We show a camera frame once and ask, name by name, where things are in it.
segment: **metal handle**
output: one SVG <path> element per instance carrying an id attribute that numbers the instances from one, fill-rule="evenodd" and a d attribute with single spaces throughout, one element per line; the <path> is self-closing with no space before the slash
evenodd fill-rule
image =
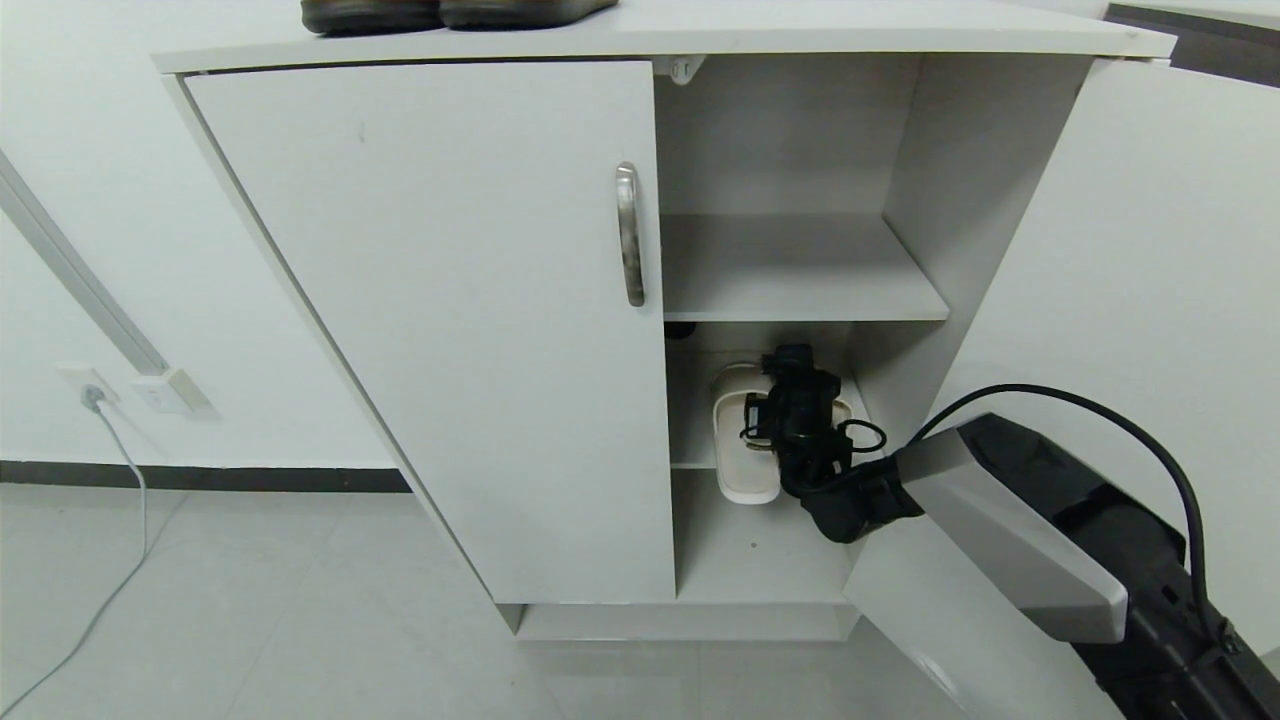
<path id="1" fill-rule="evenodd" d="M 614 174 L 618 190 L 618 238 L 622 241 L 622 278 L 627 283 L 627 300 L 632 307 L 644 306 L 644 274 L 640 272 L 640 228 L 636 217 L 636 168 L 618 165 Z"/>

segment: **white wall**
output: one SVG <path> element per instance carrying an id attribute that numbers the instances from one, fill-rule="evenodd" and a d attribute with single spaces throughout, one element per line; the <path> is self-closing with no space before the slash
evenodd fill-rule
<path id="1" fill-rule="evenodd" d="M 1100 15 L 1100 0 L 1019 0 Z M 160 50 L 307 37 L 294 0 L 5 0 L 0 146 L 220 420 L 155 415 L 133 369 L 0 219 L 0 457 L 118 461 L 52 372 L 96 366 L 154 464 L 390 466 L 160 87 Z"/>

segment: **slipper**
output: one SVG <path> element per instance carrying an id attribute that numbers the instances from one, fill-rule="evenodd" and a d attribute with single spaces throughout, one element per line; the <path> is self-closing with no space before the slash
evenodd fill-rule
<path id="1" fill-rule="evenodd" d="M 746 427 L 746 398 L 768 395 L 773 379 L 751 363 L 727 365 L 712 382 L 712 432 L 716 438 L 716 482 L 721 495 L 739 505 L 764 505 L 782 492 L 778 462 L 772 452 L 751 450 L 741 433 Z M 837 398 L 832 420 L 842 423 L 854 409 Z"/>

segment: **cabinet top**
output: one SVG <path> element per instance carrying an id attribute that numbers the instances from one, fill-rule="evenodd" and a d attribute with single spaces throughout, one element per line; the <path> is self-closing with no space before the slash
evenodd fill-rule
<path id="1" fill-rule="evenodd" d="M 298 65 L 750 53 L 1044 53 L 1167 58 L 1174 36 L 987 0 L 620 0 L 563 28 L 315 38 L 155 55 L 163 73 Z"/>

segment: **cabinet base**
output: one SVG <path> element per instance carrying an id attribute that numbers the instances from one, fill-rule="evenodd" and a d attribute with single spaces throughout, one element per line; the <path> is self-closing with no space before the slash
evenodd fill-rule
<path id="1" fill-rule="evenodd" d="M 851 605 L 527 605 L 516 638 L 845 642 L 860 618 Z"/>

